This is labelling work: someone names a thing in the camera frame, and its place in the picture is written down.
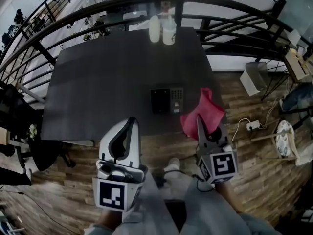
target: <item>power adapter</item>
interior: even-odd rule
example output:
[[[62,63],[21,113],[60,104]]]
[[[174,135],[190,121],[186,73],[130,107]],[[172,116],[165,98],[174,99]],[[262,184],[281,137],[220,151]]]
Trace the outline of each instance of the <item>power adapter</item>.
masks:
[[[260,128],[260,127],[261,127],[261,125],[260,125],[259,120],[255,120],[255,121],[253,121],[253,122],[250,122],[250,123],[247,123],[247,124],[246,124],[246,129],[247,129],[248,131],[252,131],[252,130],[257,129],[257,128]]]

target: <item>pink cloth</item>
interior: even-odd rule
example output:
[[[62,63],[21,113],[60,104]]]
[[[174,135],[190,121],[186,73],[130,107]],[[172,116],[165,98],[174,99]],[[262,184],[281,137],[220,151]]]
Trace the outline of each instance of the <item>pink cloth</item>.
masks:
[[[202,117],[209,134],[216,130],[224,116],[223,108],[213,103],[211,99],[212,91],[209,88],[201,88],[198,106],[191,113],[180,116],[180,123],[184,133],[195,140],[198,140],[198,114]]]

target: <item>table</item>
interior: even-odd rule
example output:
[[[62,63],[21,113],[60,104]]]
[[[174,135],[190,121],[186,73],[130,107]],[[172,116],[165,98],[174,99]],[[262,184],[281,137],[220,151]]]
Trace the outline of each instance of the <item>table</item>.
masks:
[[[142,135],[180,132],[179,114],[152,113],[150,89],[183,85],[184,113],[197,106],[201,87],[223,106],[213,76],[193,28],[178,28],[172,46],[151,43],[146,29],[72,46],[60,52],[51,77],[42,139],[98,141],[130,116]]]

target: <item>handrail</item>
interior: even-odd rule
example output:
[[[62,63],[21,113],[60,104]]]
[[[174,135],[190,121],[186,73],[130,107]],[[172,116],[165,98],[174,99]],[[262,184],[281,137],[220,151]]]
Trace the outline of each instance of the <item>handrail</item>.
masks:
[[[25,42],[25,44],[17,50],[15,53],[13,53],[6,62],[0,67],[0,73],[4,71],[4,69],[15,59],[17,58],[21,53],[23,53],[28,47],[32,46],[45,36],[51,34],[52,32],[72,23],[79,19],[85,18],[89,15],[93,15],[96,13],[100,13],[102,11],[112,9],[115,7],[122,7],[127,6],[131,4],[139,4],[139,3],[151,3],[151,2],[160,2],[160,1],[170,1],[170,2],[177,2],[183,4],[184,2],[196,2],[196,3],[204,3],[204,4],[211,4],[211,5],[217,5],[222,7],[227,7],[230,9],[239,10],[242,12],[246,12],[248,14],[251,14],[253,16],[258,16],[259,18],[265,19],[267,22],[270,22],[272,24],[275,24],[279,27],[282,27],[283,29],[287,31],[292,31],[293,29],[286,25],[285,23],[279,21],[278,19],[272,17],[271,15],[268,15],[262,11],[259,11],[255,8],[252,8],[250,6],[231,1],[231,0],[109,0],[104,1],[101,3],[97,3],[95,5],[91,5],[89,7],[80,9],[78,11],[73,12],[72,14],[69,14],[60,20],[52,23],[42,31],[35,34],[32,38],[30,38],[28,41]],[[311,45],[306,39],[301,38],[306,44],[309,46]]]
[[[0,58],[0,64],[2,64],[7,52],[9,51],[10,47],[12,46],[14,40],[17,38],[18,35],[20,35],[23,32],[23,28],[27,25],[27,23],[30,21],[30,19],[32,18],[33,15],[36,14],[36,12],[38,12],[41,7],[47,2],[48,0],[44,0],[29,16],[28,18],[24,21],[24,23],[21,25],[21,27],[18,29],[18,31],[15,33],[15,35],[12,37],[11,41],[9,42],[8,46],[5,48],[1,58]]]

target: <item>dark tabletop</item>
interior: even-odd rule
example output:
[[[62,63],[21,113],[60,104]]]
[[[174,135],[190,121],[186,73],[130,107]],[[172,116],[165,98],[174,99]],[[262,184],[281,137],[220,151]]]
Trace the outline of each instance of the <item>dark tabletop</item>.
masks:
[[[148,30],[106,36],[60,52],[49,84],[43,140],[100,140],[116,123],[136,117],[142,135],[181,131],[180,114],[152,113],[150,89],[184,88],[184,113],[198,104],[200,88],[220,89],[193,28],[178,28],[176,42],[151,43]]]

